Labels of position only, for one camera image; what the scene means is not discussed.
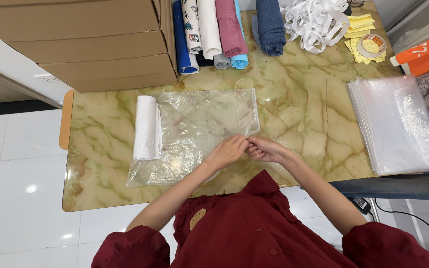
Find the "black cable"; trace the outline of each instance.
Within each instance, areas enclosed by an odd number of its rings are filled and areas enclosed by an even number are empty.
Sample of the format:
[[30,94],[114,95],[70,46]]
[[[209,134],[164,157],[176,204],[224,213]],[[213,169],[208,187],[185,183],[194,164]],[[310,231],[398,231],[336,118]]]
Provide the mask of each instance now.
[[375,199],[375,205],[376,205],[376,206],[377,206],[381,211],[383,211],[383,212],[387,212],[387,213],[402,213],[402,214],[405,214],[405,215],[414,216],[415,218],[419,219],[420,221],[424,222],[426,225],[428,225],[428,226],[429,226],[429,224],[428,224],[426,221],[424,221],[422,218],[420,218],[420,217],[418,217],[418,216],[415,216],[415,215],[413,215],[413,214],[406,213],[406,212],[402,212],[402,211],[386,211],[386,210],[383,210],[381,207],[379,207],[379,206],[378,206],[378,204],[377,204],[377,199],[376,199],[376,198],[374,198],[374,199]]
[[357,4],[357,3],[354,3],[354,0],[348,1],[347,3],[349,3],[349,5],[353,8],[359,8],[359,7],[363,6],[363,4],[365,3],[365,0],[363,0],[362,3],[358,6],[352,6],[352,4]]

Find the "tape roll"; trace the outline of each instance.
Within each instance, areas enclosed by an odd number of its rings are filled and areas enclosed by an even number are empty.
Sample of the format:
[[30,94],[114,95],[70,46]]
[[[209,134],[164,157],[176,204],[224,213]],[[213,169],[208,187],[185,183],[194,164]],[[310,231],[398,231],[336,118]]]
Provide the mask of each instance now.
[[[372,40],[373,42],[375,42],[378,45],[378,53],[368,51],[363,45],[364,40]],[[372,33],[364,35],[364,37],[362,37],[357,43],[357,50],[360,52],[360,54],[362,54],[362,56],[365,56],[367,58],[378,57],[381,53],[385,51],[386,48],[387,44],[385,44],[385,40],[383,40],[383,38],[381,38],[380,36]]]

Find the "clear plastic bag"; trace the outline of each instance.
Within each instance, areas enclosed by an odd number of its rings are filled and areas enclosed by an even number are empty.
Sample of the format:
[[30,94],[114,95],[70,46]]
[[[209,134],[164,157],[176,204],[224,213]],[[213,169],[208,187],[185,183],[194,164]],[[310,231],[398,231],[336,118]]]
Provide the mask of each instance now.
[[378,175],[429,171],[429,113],[413,76],[347,84],[355,116]]
[[173,185],[225,138],[259,131],[254,89],[167,92],[153,97],[162,120],[161,159],[133,159],[127,186]]

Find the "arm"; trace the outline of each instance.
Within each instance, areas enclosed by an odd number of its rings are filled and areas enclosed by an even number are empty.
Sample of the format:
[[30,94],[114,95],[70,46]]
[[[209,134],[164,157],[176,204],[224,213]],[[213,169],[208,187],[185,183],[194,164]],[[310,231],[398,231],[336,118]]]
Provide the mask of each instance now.
[[235,135],[221,142],[188,176],[156,198],[128,225],[126,232],[136,226],[148,226],[160,231],[185,200],[209,177],[236,160],[247,148],[246,136]]
[[249,137],[246,149],[254,160],[280,163],[306,190],[320,210],[342,234],[367,223],[350,201],[314,172],[298,155],[268,138]]

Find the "red shirt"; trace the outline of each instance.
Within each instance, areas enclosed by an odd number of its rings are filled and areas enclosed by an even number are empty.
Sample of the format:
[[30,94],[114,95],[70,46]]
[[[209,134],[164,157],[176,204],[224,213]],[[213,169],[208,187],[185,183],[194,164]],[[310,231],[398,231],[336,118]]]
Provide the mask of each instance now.
[[375,222],[352,228],[342,239],[344,253],[338,252],[292,215],[265,170],[241,192],[188,199],[174,228],[171,265],[164,237],[138,226],[109,234],[92,268],[429,268],[429,253],[412,235]]

